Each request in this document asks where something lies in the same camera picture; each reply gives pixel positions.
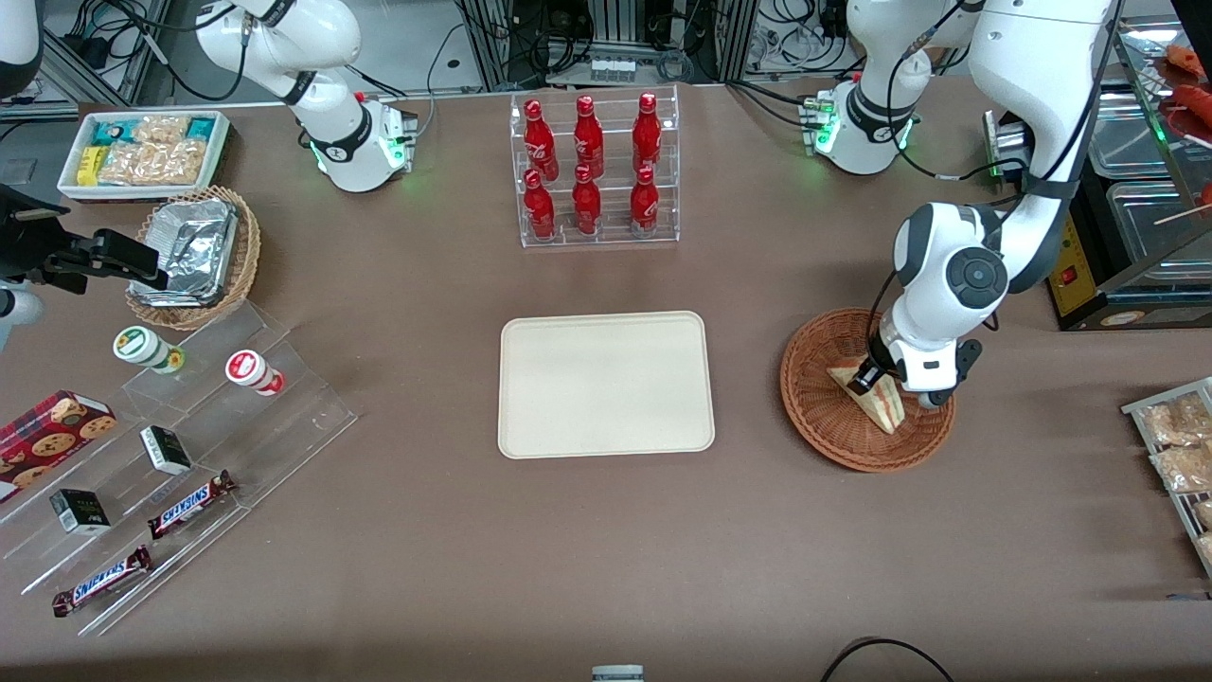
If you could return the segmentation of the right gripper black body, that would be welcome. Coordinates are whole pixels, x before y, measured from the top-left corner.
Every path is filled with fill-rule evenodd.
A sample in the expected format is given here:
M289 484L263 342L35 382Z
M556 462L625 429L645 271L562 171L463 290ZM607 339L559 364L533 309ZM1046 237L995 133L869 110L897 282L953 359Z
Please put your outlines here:
M39 267L88 264L85 237L61 224L68 210L1 187L1 279L4 283L38 283Z

